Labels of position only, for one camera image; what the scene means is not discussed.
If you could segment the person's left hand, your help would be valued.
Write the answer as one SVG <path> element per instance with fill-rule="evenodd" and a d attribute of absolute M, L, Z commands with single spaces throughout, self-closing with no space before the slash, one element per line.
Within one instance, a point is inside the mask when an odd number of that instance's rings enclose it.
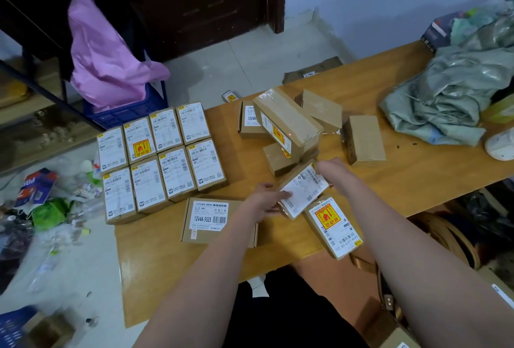
<path fill-rule="evenodd" d="M 260 223 L 265 217 L 276 215 L 267 214 L 267 185 L 273 184 L 259 183 L 238 209 L 238 212 L 240 212 L 243 217 L 248 218 L 253 223 Z M 280 201 L 289 198 L 291 195 L 288 191 L 279 191 L 283 192 L 283 198 Z"/>

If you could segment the person's right hand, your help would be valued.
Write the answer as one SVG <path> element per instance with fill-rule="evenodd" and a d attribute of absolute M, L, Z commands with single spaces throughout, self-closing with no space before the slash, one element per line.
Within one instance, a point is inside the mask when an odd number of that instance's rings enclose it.
<path fill-rule="evenodd" d="M 334 157 L 330 160 L 335 163 L 334 185 L 331 187 L 335 188 L 339 194 L 346 197 L 352 191 L 354 185 L 358 182 L 358 178 L 350 171 L 348 166 L 339 157 Z"/>

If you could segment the white-labelled small cardboard box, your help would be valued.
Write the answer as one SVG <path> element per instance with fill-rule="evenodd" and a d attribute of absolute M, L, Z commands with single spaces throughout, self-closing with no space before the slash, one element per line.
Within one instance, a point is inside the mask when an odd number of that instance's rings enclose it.
<path fill-rule="evenodd" d="M 279 182 L 278 190 L 291 194 L 279 202 L 284 214 L 291 220 L 301 215 L 329 188 L 325 177 L 316 172 L 315 163 L 315 159 L 300 163 Z"/>

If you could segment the person's right forearm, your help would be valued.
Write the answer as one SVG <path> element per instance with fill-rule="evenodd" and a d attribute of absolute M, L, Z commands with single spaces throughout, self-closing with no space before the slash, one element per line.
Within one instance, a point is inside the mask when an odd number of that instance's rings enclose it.
<path fill-rule="evenodd" d="M 352 174 L 332 180 L 424 348 L 514 348 L 514 309 Z"/>

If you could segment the plain brown cardboard box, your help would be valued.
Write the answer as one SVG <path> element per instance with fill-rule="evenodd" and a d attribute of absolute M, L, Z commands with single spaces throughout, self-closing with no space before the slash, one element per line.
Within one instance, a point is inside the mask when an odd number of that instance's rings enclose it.
<path fill-rule="evenodd" d="M 324 129 L 324 134 L 340 134 L 343 126 L 343 108 L 316 93 L 303 90 L 294 102 L 307 111 Z"/>
<path fill-rule="evenodd" d="M 386 163 L 386 152 L 375 115 L 351 115 L 342 130 L 351 166 L 372 167 Z"/>

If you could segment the cardboard box with yellow-red sticker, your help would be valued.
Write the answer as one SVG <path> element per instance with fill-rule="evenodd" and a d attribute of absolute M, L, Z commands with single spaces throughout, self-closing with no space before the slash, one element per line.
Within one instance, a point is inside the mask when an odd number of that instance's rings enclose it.
<path fill-rule="evenodd" d="M 340 260 L 363 244 L 354 226 L 332 196 L 322 196 L 303 214 L 311 229 L 335 260 Z"/>

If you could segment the small cardboard box white label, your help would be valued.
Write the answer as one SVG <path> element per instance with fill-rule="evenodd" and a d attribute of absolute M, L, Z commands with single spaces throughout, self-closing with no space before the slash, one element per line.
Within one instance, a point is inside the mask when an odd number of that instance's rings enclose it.
<path fill-rule="evenodd" d="M 269 139 L 266 129 L 256 119 L 254 104 L 244 100 L 240 105 L 238 133 L 242 139 Z"/>

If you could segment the grid of labelled cardboard boxes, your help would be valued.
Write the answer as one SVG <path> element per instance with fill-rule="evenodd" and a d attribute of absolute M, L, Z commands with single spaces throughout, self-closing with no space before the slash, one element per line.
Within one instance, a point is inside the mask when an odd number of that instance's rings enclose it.
<path fill-rule="evenodd" d="M 96 142 L 108 225 L 139 220 L 228 183 L 200 102 L 103 131 Z"/>

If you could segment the grey-green plastic sack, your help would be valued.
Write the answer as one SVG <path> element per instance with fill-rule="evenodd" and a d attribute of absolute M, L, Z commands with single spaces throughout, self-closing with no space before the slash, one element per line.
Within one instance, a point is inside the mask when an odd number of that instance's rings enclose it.
<path fill-rule="evenodd" d="M 434 145 L 476 146 L 481 113 L 514 77 L 514 0 L 490 0 L 455 20 L 451 46 L 379 104 L 392 128 Z"/>

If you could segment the blue plastic crate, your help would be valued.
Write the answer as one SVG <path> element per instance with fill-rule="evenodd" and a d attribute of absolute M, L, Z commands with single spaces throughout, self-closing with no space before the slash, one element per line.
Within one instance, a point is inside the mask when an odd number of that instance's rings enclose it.
<path fill-rule="evenodd" d="M 152 112 L 164 110 L 168 107 L 168 97 L 165 90 L 165 81 L 151 81 L 145 85 L 143 100 L 111 108 L 98 110 L 86 99 L 81 100 L 82 113 L 92 122 L 103 129 L 111 129 L 123 124 L 145 117 Z"/>

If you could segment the dark printed carton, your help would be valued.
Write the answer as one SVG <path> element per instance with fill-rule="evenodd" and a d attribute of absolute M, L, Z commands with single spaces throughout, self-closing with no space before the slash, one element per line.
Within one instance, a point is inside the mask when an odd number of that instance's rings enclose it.
<path fill-rule="evenodd" d="M 439 17 L 428 26 L 421 42 L 434 54 L 439 48 L 451 46 L 451 32 L 455 20 L 466 17 L 465 12 L 455 12 Z"/>

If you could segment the white tape dispenser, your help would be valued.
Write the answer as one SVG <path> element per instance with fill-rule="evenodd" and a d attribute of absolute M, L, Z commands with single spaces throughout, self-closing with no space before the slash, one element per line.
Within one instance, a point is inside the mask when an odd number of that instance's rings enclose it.
<path fill-rule="evenodd" d="M 514 126 L 487 139 L 484 148 L 496 160 L 514 160 Z"/>

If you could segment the yellow tape roll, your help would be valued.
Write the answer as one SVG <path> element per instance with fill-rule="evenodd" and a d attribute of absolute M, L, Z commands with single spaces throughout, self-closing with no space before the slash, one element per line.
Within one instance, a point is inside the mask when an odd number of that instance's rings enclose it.
<path fill-rule="evenodd" d="M 514 120 L 514 93 L 491 104 L 481 113 L 481 120 L 488 123 L 505 124 Z"/>

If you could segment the pink plastic bag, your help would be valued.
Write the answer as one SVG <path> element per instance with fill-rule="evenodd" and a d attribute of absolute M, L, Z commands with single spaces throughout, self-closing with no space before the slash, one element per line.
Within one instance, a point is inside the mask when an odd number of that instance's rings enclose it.
<path fill-rule="evenodd" d="M 170 77 L 164 64 L 139 61 L 132 54 L 94 0 L 71 0 L 68 23 L 74 65 L 70 82 L 94 111 L 142 101 L 147 83 Z"/>

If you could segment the blue plastic basket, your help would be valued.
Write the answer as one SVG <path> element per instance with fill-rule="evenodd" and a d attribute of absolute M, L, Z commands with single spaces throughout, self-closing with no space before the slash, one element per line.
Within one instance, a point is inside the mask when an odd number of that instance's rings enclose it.
<path fill-rule="evenodd" d="M 0 314 L 0 348 L 16 348 L 24 335 L 22 327 L 37 313 L 33 305 Z"/>

